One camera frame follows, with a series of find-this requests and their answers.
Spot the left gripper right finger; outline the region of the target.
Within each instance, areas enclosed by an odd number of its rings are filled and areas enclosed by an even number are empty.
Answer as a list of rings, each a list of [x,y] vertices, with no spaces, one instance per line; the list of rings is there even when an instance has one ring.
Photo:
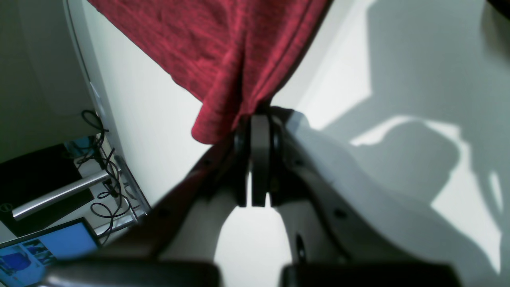
[[[355,160],[317,133],[336,167],[291,134],[301,113],[272,107],[271,205],[284,222],[292,263],[282,287],[499,287],[482,250],[446,220],[390,197]]]

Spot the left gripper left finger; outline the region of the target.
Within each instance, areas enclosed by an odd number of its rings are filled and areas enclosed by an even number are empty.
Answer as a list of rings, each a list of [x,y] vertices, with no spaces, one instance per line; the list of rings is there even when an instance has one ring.
[[[157,206],[113,243],[48,269],[42,287],[222,287],[214,256],[224,222],[252,202],[265,205],[271,121],[244,116]]]

